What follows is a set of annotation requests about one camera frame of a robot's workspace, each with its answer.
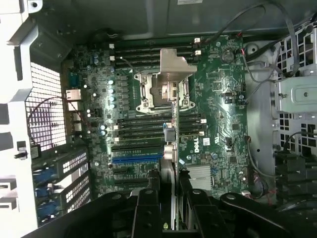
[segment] blue pcie slot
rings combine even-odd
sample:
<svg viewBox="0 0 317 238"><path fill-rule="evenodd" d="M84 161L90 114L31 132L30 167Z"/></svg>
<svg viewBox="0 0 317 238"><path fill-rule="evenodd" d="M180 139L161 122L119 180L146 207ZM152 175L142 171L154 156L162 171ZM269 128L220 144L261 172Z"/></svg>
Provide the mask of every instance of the blue pcie slot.
<svg viewBox="0 0 317 238"><path fill-rule="evenodd" d="M138 155L138 156L128 156L128 157L113 157L113 164L123 164L123 163L139 163L139 162L156 162L162 158L162 154L159 155Z"/></svg>

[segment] ram slot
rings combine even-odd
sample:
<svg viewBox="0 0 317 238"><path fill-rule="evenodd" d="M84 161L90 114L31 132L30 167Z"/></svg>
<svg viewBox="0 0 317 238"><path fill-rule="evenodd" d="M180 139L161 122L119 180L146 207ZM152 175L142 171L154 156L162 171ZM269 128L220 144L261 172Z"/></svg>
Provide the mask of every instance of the ram slot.
<svg viewBox="0 0 317 238"><path fill-rule="evenodd" d="M135 51L160 51L162 48L174 48L177 51L182 49L192 49L193 46L190 43L181 43L181 44L161 44L161 45L154 45L154 46L137 46L137 47L117 47L115 48L115 53L120 54L123 52L135 52Z"/></svg>

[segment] perforated metal panel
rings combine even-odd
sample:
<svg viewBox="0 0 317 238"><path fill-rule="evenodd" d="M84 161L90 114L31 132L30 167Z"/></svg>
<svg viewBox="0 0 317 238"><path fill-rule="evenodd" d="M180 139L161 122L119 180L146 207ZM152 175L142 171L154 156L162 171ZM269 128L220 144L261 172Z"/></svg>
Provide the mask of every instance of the perforated metal panel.
<svg viewBox="0 0 317 238"><path fill-rule="evenodd" d="M33 89L25 101L30 132L33 140L41 145L41 150L48 150L66 143L63 103L59 73L38 64L31 63Z"/></svg>

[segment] green circuit board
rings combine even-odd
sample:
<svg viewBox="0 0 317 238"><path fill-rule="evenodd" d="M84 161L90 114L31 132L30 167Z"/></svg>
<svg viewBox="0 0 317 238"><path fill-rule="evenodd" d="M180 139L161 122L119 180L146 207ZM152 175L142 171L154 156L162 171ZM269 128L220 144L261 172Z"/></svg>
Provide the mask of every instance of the green circuit board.
<svg viewBox="0 0 317 238"><path fill-rule="evenodd" d="M188 78L189 103L194 106L180 113L179 158L184 162L180 166L192 170L193 184L203 184L201 188L215 197L247 188L242 38L224 35L205 46L193 44L194 39L122 41L73 50L69 78L78 77L78 85L70 84L82 90L95 197L146 187L148 170L158 168L165 144L162 124L170 122L170 102L153 84L150 92L158 112L139 112L142 88L136 74L159 72L159 50L166 47L176 48L179 56L197 66ZM227 51L234 55L229 63L222 58Z"/></svg>

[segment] cpu socket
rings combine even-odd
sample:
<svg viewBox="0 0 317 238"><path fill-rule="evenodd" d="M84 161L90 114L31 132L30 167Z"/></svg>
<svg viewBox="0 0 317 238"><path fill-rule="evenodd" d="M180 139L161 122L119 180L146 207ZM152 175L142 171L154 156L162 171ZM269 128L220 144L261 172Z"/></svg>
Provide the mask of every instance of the cpu socket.
<svg viewBox="0 0 317 238"><path fill-rule="evenodd" d="M176 83L160 82L158 73L135 74L134 79L140 81L141 104L136 110L145 114L168 112L172 101L176 101ZM179 82L179 110L189 110L195 106L189 98L188 78Z"/></svg>

